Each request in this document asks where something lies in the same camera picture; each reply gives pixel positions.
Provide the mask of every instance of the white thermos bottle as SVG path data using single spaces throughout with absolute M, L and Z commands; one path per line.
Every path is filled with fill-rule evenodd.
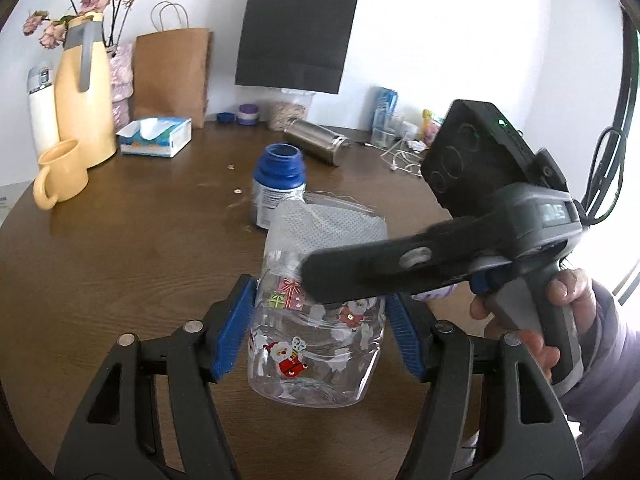
M 56 99 L 53 94 L 53 77 L 51 68 L 46 63 L 29 70 L 27 90 L 29 92 L 33 144 L 36 156 L 39 157 L 44 151 L 60 142 Z

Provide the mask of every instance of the human hand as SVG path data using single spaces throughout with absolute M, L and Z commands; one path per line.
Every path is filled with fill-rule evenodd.
M 578 336 L 585 334 L 596 319 L 596 297 L 591 286 L 591 279 L 584 270 L 561 270 L 546 288 L 549 301 L 557 306 L 570 306 L 574 311 L 575 326 Z M 469 314 L 474 319 L 485 319 L 491 314 L 486 307 L 485 296 L 476 296 L 469 307 Z M 500 320 L 493 318 L 484 329 L 484 336 L 498 339 L 507 332 Z M 526 345 L 533 358 L 540 366 L 547 380 L 551 380 L 551 368 L 558 364 L 560 351 L 554 346 L 546 346 L 541 334 L 533 330 L 520 330 L 520 339 Z

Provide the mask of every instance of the brown tabletop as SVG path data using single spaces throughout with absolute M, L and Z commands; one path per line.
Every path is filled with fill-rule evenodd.
M 50 212 L 36 208 L 31 188 L 15 205 L 0 228 L 0 380 L 22 437 L 50 469 L 120 334 L 169 335 L 225 298 L 240 274 L 258 275 L 266 233 L 249 220 L 252 171 L 279 140 L 262 126 L 208 124 L 173 159 L 114 156 Z M 308 188 L 376 206 L 392 237 L 448 218 L 421 179 L 391 172 L 380 153 L 354 148 L 341 168 L 305 157 Z M 461 285 L 432 309 L 479 333 L 470 298 Z M 158 389 L 167 462 L 179 468 L 166 378 Z M 388 330 L 354 406 L 294 408 L 259 396 L 246 381 L 245 345 L 212 393 L 243 478 L 351 480 L 395 477 L 426 390 Z

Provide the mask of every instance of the bottle label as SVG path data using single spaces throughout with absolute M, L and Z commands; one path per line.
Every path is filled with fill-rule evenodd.
M 254 180 L 254 192 L 252 199 L 257 209 L 257 219 L 255 224 L 263 229 L 271 227 L 271 215 L 280 200 L 289 197 L 302 199 L 305 193 L 306 184 L 295 187 L 294 189 L 272 189 L 256 182 Z

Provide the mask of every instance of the yellow mug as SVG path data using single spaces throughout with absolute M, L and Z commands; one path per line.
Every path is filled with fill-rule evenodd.
M 48 210 L 75 197 L 89 182 L 79 142 L 63 140 L 51 146 L 38 159 L 40 173 L 33 183 L 33 199 L 40 209 Z

